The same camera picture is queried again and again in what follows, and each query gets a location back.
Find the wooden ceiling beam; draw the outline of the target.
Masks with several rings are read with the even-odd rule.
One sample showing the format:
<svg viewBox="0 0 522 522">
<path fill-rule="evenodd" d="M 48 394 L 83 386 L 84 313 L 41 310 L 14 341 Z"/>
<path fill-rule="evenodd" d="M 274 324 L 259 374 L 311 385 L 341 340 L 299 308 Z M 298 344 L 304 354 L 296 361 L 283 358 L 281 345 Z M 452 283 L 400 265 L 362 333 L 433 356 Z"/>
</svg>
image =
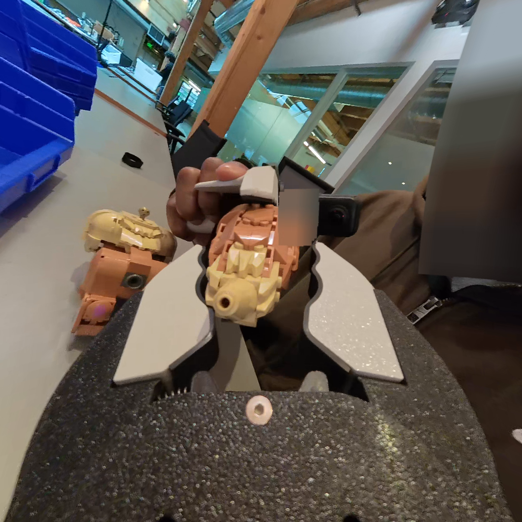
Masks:
<svg viewBox="0 0 522 522">
<path fill-rule="evenodd" d="M 191 129 L 225 137 L 298 1 L 254 1 Z"/>
</svg>

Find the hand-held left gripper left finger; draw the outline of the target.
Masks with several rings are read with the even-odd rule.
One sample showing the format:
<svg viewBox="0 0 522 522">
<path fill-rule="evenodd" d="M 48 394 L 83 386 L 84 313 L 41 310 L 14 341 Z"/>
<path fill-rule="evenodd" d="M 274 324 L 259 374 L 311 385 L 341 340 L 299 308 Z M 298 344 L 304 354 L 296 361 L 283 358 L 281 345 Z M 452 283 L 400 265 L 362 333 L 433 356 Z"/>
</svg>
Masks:
<svg viewBox="0 0 522 522">
<path fill-rule="evenodd" d="M 195 245 L 145 286 L 115 385 L 167 377 L 213 337 L 214 312 L 201 296 L 205 248 Z"/>
</svg>

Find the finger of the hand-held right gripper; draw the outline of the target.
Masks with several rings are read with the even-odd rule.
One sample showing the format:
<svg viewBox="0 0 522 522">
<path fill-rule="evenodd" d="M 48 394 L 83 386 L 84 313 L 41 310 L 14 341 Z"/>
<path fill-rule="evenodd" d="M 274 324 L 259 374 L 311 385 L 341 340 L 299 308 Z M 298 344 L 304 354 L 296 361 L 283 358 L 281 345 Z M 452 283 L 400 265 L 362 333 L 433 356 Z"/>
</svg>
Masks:
<svg viewBox="0 0 522 522">
<path fill-rule="evenodd" d="M 244 201 L 278 204 L 279 179 L 273 166 L 249 169 L 241 178 L 240 197 Z"/>
</svg>

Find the black chair back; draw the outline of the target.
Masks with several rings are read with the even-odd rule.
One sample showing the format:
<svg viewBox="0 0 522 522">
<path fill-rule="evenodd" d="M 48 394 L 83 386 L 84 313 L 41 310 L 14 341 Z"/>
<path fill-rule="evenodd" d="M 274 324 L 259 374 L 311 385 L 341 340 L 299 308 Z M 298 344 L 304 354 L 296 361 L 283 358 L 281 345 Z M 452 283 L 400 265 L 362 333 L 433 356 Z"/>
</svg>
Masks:
<svg viewBox="0 0 522 522">
<path fill-rule="evenodd" d="M 216 157 L 225 144 L 226 139 L 214 133 L 209 123 L 203 120 L 181 147 L 171 153 L 174 178 L 177 179 L 185 167 L 201 169 L 203 162 Z"/>
</svg>

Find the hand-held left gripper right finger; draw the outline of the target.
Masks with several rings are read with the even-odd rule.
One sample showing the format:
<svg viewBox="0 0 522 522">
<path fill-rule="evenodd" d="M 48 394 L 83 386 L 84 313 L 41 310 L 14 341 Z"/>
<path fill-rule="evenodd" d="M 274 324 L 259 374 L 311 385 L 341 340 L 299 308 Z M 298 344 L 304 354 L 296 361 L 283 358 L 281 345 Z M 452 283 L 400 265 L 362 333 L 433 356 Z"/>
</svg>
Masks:
<svg viewBox="0 0 522 522">
<path fill-rule="evenodd" d="M 374 287 L 352 264 L 323 243 L 312 246 L 307 339 L 343 370 L 400 383 L 401 365 Z"/>
</svg>

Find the person's right hand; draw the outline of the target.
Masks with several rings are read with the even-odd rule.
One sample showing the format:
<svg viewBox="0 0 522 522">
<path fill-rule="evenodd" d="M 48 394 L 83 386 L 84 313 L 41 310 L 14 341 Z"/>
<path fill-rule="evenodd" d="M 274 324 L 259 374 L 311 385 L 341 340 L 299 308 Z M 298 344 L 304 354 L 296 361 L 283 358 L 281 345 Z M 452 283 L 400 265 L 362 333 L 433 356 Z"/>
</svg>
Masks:
<svg viewBox="0 0 522 522">
<path fill-rule="evenodd" d="M 248 166 L 237 162 L 223 162 L 219 158 L 206 159 L 201 169 L 184 167 L 179 171 L 176 188 L 166 204 L 166 217 L 171 232 L 177 238 L 193 244 L 207 245 L 212 233 L 193 232 L 189 223 L 201 224 L 206 219 L 218 223 L 220 219 L 242 203 L 237 194 L 199 192 L 195 185 L 208 181 L 229 181 L 243 176 Z"/>
</svg>

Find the silver ventilation duct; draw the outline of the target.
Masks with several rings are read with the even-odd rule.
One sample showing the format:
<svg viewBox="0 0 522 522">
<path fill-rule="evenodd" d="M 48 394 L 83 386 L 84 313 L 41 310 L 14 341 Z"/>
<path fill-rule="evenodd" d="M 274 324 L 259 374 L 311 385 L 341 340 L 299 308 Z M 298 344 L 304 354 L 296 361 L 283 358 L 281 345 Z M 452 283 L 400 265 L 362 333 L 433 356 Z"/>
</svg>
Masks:
<svg viewBox="0 0 522 522">
<path fill-rule="evenodd" d="M 327 89 L 331 87 L 331 83 L 328 82 L 290 82 L 280 78 L 262 78 L 262 83 L 271 92 L 316 101 L 322 98 Z M 385 85 L 345 83 L 336 94 L 334 103 L 362 108 L 377 108 L 393 86 L 393 83 Z"/>
</svg>

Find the blue plastic bin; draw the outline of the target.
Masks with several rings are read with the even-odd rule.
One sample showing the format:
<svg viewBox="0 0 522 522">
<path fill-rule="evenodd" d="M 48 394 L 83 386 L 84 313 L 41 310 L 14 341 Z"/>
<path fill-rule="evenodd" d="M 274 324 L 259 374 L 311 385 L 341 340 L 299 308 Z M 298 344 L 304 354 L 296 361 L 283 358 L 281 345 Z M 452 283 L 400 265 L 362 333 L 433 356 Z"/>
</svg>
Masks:
<svg viewBox="0 0 522 522">
<path fill-rule="evenodd" d="M 1 212 L 69 160 L 75 117 L 71 98 L 1 58 Z"/>
<path fill-rule="evenodd" d="M 90 111 L 97 81 L 95 48 L 21 1 L 1 1 L 1 58 Z"/>
</svg>

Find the wooden post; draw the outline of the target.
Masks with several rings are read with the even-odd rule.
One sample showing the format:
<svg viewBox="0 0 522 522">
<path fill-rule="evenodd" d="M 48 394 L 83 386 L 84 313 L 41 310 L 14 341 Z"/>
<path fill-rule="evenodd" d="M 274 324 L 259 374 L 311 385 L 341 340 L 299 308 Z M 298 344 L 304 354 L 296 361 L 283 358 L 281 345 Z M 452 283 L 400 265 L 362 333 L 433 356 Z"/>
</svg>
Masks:
<svg viewBox="0 0 522 522">
<path fill-rule="evenodd" d="M 161 93 L 159 102 L 165 107 L 167 107 L 172 100 L 174 91 L 184 72 L 187 60 L 192 53 L 194 43 L 199 36 L 199 33 L 204 25 L 205 18 L 209 13 L 212 4 L 213 1 L 199 1 L 198 9 L 192 18 L 189 29 L 176 56 L 173 69 L 171 70 L 171 73 L 166 81 L 166 85 Z"/>
</svg>

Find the black office chair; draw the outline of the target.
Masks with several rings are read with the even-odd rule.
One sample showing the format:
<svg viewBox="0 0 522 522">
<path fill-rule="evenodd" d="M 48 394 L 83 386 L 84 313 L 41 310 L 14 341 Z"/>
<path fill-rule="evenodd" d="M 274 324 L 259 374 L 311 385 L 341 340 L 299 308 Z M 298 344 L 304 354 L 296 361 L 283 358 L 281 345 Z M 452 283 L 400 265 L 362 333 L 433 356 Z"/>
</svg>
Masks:
<svg viewBox="0 0 522 522">
<path fill-rule="evenodd" d="M 178 125 L 190 116 L 192 108 L 186 101 L 179 101 L 178 103 L 172 102 L 168 106 L 161 105 L 159 110 L 166 127 L 169 153 L 173 154 L 177 144 L 183 145 L 186 141 L 186 135 L 178 129 Z"/>
</svg>

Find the orange brick claw model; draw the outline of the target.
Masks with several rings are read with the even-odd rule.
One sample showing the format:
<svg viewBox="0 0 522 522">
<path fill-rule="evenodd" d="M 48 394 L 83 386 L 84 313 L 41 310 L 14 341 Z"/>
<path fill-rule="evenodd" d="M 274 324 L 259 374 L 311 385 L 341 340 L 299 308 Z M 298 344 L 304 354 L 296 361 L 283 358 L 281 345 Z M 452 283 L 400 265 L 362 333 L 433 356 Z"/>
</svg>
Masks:
<svg viewBox="0 0 522 522">
<path fill-rule="evenodd" d="M 279 241 L 276 205 L 238 205 L 219 221 L 210 244 L 206 305 L 218 318 L 256 327 L 288 289 L 299 257 L 299 246 Z"/>
</svg>

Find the large brown tan brick body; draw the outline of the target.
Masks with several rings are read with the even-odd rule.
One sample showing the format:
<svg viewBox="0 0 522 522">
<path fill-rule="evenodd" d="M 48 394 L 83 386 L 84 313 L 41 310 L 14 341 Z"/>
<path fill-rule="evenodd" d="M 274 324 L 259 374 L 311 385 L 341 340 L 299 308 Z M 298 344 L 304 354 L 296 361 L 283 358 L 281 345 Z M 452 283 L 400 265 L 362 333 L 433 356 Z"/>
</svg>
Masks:
<svg viewBox="0 0 522 522">
<path fill-rule="evenodd" d="M 177 241 L 149 215 L 147 207 L 140 207 L 138 214 L 102 209 L 88 217 L 82 239 L 94 257 L 78 289 L 82 301 L 72 334 L 97 335 L 172 261 Z"/>
</svg>

